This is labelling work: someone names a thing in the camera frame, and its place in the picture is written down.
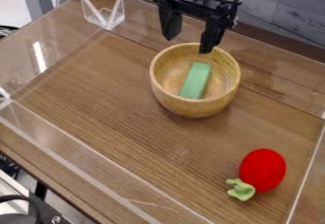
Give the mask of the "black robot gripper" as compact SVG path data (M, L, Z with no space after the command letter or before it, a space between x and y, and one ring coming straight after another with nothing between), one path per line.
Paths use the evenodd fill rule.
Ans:
M210 53L221 43L226 28L233 28L237 25L238 7L242 0L154 1L159 7L162 35L167 41L171 41L182 31L183 14L207 19L200 36L199 53Z

